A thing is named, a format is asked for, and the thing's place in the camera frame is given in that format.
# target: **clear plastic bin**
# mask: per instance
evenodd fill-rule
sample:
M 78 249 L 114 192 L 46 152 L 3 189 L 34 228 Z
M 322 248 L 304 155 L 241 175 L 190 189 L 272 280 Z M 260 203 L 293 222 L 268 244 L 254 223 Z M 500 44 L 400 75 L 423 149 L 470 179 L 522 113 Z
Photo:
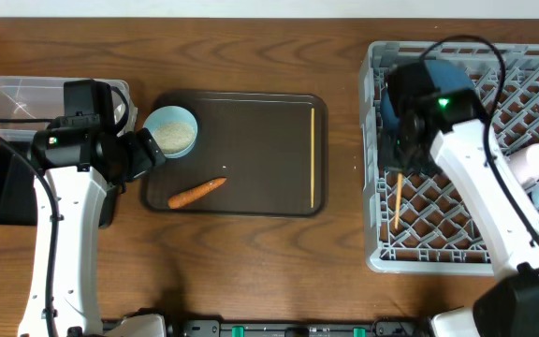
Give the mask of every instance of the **clear plastic bin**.
M 64 83 L 78 78 L 0 76 L 0 118 L 55 118 L 64 115 Z M 115 86 L 130 105 L 128 123 L 123 132 L 134 130 L 138 109 L 130 99 L 128 83 L 120 80 L 97 80 Z M 116 120 L 124 114 L 122 99 L 112 94 Z M 8 141 L 31 141 L 46 123 L 0 123 L 0 136 Z

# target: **rice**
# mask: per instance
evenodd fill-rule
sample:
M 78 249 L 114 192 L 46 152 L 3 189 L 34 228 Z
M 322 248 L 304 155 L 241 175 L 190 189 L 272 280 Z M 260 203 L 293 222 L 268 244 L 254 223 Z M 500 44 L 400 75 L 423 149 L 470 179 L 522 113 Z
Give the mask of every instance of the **rice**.
M 195 140 L 195 129 L 186 122 L 170 122 L 157 127 L 153 138 L 164 154 L 176 154 Z

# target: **dish rack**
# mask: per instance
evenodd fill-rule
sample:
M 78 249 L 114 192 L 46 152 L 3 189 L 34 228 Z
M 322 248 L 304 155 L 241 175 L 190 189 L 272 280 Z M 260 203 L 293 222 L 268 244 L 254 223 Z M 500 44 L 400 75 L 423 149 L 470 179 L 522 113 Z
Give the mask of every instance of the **dish rack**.
M 380 93 L 394 65 L 416 59 L 432 42 L 377 41 L 359 74 L 359 123 L 363 131 L 365 257 L 379 272 L 492 275 L 487 247 L 455 187 L 443 175 L 404 177 L 399 229 L 394 228 L 395 173 L 380 170 Z M 507 77 L 493 129 L 506 155 L 539 142 L 539 45 L 497 44 Z M 500 69 L 495 55 L 479 43 L 451 42 L 430 52 L 465 70 L 487 110 Z

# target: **bowl of rice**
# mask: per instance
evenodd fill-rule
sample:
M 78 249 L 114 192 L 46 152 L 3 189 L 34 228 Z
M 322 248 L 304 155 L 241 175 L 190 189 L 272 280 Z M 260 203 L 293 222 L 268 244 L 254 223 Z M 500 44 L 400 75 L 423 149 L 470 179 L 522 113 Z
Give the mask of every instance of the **bowl of rice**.
M 147 117 L 143 127 L 149 129 L 166 158 L 185 156 L 195 146 L 197 120 L 185 108 L 159 108 Z

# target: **bowl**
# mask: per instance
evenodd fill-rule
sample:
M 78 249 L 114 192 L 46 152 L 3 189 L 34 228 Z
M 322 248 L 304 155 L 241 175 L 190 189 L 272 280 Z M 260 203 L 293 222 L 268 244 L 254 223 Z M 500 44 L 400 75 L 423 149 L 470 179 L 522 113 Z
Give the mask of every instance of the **bowl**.
M 195 137 L 193 138 L 193 141 L 191 141 L 191 143 L 184 150 L 175 154 L 164 154 L 166 158 L 180 158 L 191 152 L 191 150 L 195 146 L 195 141 L 197 140 L 197 119 L 195 119 L 195 116 L 193 116 L 193 114 L 189 110 L 174 106 L 159 108 L 155 110 L 152 114 L 150 114 L 149 117 L 147 117 L 147 119 L 145 120 L 145 125 L 143 127 L 148 128 L 149 132 L 153 134 L 155 130 L 159 128 L 159 126 L 171 122 L 185 122 L 191 125 L 191 127 L 193 127 L 193 129 L 195 130 Z

